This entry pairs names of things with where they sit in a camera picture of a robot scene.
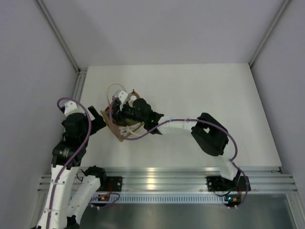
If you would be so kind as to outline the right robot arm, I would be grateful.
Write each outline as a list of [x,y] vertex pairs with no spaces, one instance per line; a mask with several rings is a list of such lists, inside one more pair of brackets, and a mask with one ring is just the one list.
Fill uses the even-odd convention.
[[123,124],[128,119],[143,124],[147,134],[191,136],[204,153],[216,159],[219,167],[220,175],[207,177],[209,191],[250,191],[248,177],[234,163],[238,153],[236,141],[210,114],[202,113],[198,118],[170,118],[153,111],[142,98],[129,105],[115,97],[109,105],[109,116],[111,125]]

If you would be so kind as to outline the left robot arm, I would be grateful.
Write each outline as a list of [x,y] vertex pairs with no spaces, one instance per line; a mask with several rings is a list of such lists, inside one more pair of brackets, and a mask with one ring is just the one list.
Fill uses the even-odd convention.
[[93,106],[82,111],[69,101],[61,110],[65,131],[52,152],[50,187],[37,229],[78,229],[93,194],[108,184],[105,169],[92,166],[84,171],[76,193],[71,193],[89,137],[106,123]]

